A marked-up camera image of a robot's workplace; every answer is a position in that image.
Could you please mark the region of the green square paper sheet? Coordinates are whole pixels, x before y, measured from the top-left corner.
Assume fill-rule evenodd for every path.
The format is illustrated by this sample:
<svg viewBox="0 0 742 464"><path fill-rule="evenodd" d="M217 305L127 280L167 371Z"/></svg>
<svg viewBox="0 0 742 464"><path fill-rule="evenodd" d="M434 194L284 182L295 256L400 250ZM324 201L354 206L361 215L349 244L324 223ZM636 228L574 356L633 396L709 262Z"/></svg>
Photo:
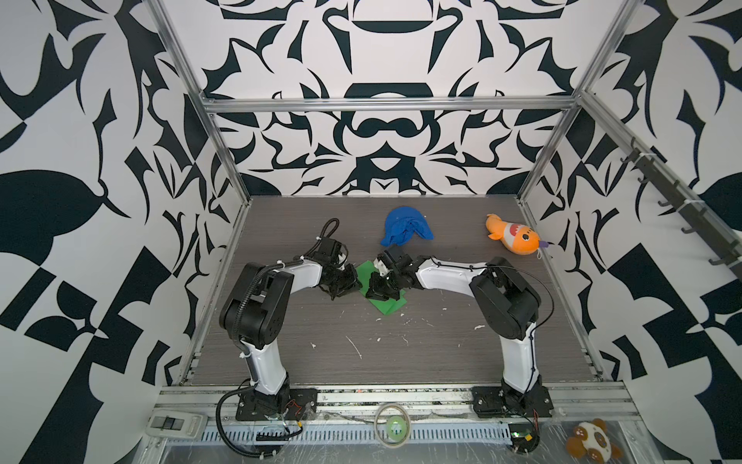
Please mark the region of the green square paper sheet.
<svg viewBox="0 0 742 464"><path fill-rule="evenodd" d="M400 298L399 299L388 299L388 300L377 300L377 299L371 299L366 296L368 290L369 290L369 282L370 278L373 272L375 272L376 269L371 261L365 261L356 267L357 272L357 278L359 279L359 283L361 284L361 294L373 305L373 307L376 307L380 313L383 315L390 315L399 309L402 309L404 305L407 305L407 300L404 298L405 291L400 292Z"/></svg>

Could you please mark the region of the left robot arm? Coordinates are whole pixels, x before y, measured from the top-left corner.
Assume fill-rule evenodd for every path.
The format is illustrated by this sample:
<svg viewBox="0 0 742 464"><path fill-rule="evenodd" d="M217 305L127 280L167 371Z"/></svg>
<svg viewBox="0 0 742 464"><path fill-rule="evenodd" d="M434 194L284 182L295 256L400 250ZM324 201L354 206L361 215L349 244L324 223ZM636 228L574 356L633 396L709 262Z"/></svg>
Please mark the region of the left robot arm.
<svg viewBox="0 0 742 464"><path fill-rule="evenodd" d="M270 399L281 396L289 374L277 344L290 297L319 289L330 299L361 289L357 271L340 241L319 237L315 246L291 261L248 263L220 313L220 328L247 360L251 386Z"/></svg>

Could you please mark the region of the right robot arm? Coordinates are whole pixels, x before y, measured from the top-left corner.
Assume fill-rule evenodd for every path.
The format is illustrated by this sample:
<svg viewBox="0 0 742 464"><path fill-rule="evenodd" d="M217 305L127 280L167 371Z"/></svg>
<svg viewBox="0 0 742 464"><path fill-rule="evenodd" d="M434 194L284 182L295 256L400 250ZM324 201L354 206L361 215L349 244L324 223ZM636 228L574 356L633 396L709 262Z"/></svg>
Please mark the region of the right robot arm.
<svg viewBox="0 0 742 464"><path fill-rule="evenodd" d="M500 338L504 386L523 398L539 384L535 332L542 300L522 273L507 259L460 263L421 255L411 257L401 247L382 251L373 261L366 297L396 300L408 289L441 290L475 300L487 326Z"/></svg>

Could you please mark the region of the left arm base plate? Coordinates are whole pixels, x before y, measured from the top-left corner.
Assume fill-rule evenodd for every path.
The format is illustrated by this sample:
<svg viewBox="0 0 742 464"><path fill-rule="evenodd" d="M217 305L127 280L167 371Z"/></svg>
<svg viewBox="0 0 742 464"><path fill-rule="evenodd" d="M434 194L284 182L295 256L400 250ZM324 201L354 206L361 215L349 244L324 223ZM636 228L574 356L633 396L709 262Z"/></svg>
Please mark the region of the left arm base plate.
<svg viewBox="0 0 742 464"><path fill-rule="evenodd" d="M268 421L272 418L300 421L316 412L319 391L284 386L274 396L262 392L239 395L237 421Z"/></svg>

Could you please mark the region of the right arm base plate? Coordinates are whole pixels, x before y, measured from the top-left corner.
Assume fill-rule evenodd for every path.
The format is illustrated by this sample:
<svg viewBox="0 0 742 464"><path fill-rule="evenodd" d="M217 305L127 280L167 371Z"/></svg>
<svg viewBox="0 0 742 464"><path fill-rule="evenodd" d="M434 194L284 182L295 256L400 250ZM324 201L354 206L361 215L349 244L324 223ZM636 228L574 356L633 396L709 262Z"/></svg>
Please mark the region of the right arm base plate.
<svg viewBox="0 0 742 464"><path fill-rule="evenodd" d="M546 387L540 383L528 392L518 392L514 388L502 386L476 386L471 388L473 411L481 419L526 417L533 419L550 418L554 402Z"/></svg>

